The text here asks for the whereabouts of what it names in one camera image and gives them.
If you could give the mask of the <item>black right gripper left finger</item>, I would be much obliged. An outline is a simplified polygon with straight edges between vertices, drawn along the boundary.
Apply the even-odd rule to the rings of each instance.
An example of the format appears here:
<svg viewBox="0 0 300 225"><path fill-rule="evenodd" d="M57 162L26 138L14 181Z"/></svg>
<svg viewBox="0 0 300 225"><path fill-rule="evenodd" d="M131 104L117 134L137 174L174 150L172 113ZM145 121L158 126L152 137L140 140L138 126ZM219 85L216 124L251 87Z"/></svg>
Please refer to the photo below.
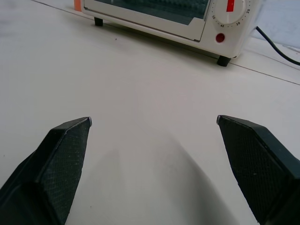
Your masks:
<svg viewBox="0 0 300 225"><path fill-rule="evenodd" d="M2 225L63 225L81 178L90 117L52 128L0 189Z"/></svg>

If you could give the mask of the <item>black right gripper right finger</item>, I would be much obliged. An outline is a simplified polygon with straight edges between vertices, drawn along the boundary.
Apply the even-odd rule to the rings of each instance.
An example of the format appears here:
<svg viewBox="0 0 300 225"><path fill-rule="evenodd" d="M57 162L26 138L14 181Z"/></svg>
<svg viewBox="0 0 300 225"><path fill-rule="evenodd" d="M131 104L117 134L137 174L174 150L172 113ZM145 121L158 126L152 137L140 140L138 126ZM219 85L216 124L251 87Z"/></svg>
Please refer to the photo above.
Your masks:
<svg viewBox="0 0 300 225"><path fill-rule="evenodd" d="M261 225L300 223L300 161L264 126L227 115L217 124L235 179Z"/></svg>

